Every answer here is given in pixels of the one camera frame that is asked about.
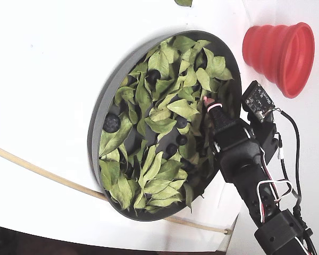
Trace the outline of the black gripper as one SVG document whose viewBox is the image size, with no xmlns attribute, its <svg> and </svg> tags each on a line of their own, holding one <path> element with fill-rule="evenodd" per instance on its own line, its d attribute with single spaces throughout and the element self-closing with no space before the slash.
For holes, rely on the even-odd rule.
<svg viewBox="0 0 319 255">
<path fill-rule="evenodd" d="M 241 119 L 233 120 L 213 98 L 204 96 L 203 102 L 212 122 L 216 163 L 224 180 L 233 183 L 242 175 L 261 176 L 260 145 L 250 126 Z"/>
</svg>

